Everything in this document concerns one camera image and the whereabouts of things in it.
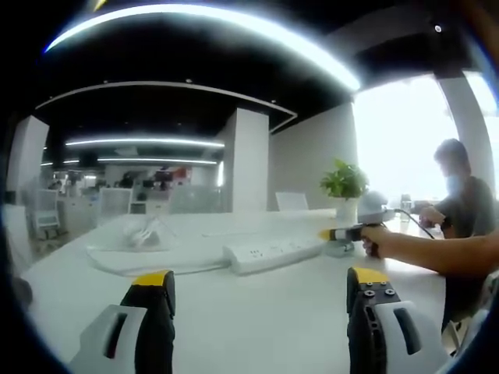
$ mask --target green plant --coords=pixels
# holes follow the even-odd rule
[[[367,176],[356,165],[346,164],[342,160],[334,160],[337,168],[320,181],[320,187],[331,197],[352,199],[360,197],[366,190],[369,181]]]

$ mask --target potted plant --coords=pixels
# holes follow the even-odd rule
[[[334,198],[336,217],[343,221],[356,222],[359,197],[367,190],[369,181],[358,166],[336,159],[336,171],[328,172],[320,181],[320,187]]]

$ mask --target bright window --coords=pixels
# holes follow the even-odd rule
[[[413,200],[447,195],[434,152],[445,139],[458,139],[458,132],[433,75],[358,93],[353,111],[359,166],[371,189],[391,201],[403,193]]]
[[[479,72],[465,72],[466,79],[476,101],[482,110],[483,119],[489,133],[490,146],[492,148],[492,158],[494,160],[494,174],[496,185],[496,196],[499,196],[499,112],[497,110],[497,100],[493,91]]]

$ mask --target white table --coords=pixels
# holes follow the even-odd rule
[[[64,362],[78,351],[80,333],[131,280],[90,266],[85,246],[111,243],[120,229],[144,216],[128,215],[69,243],[29,269],[30,307],[41,336]],[[175,252],[221,251],[229,242],[310,237],[337,227],[327,210],[260,214],[186,214],[161,218],[178,241]],[[400,229],[397,221],[392,229]],[[413,224],[402,231],[419,234]],[[412,300],[440,328],[444,278],[394,260],[318,256],[281,269],[238,277],[229,269],[175,278],[174,369],[181,373],[349,372],[345,311],[350,266],[382,270],[402,299]]]

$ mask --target ceiling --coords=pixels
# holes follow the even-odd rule
[[[372,1],[360,6],[321,1],[216,1],[221,6],[277,20],[296,33],[322,43],[327,35],[365,15],[401,2]],[[122,9],[142,2],[108,0],[96,13],[83,4],[75,19]],[[428,30],[367,48],[345,63],[363,86],[392,76],[435,69],[451,58],[469,64],[455,34]],[[48,45],[61,30],[52,28]],[[458,46],[438,53],[441,42]],[[297,114],[279,131],[350,100],[350,92],[313,64],[262,37],[234,26],[184,15],[146,15],[101,24],[64,41],[37,60],[36,86],[31,92],[33,114],[50,125],[46,159],[73,157],[63,150],[68,139],[102,136],[179,136],[211,138],[223,128],[235,108],[269,115],[271,129],[290,118],[273,105],[227,94],[194,90],[199,85],[227,90],[285,108]],[[119,86],[116,83],[147,82]],[[183,87],[155,86],[154,82],[186,83]],[[100,86],[57,99],[72,90]],[[200,150],[140,148],[140,154],[200,156]]]

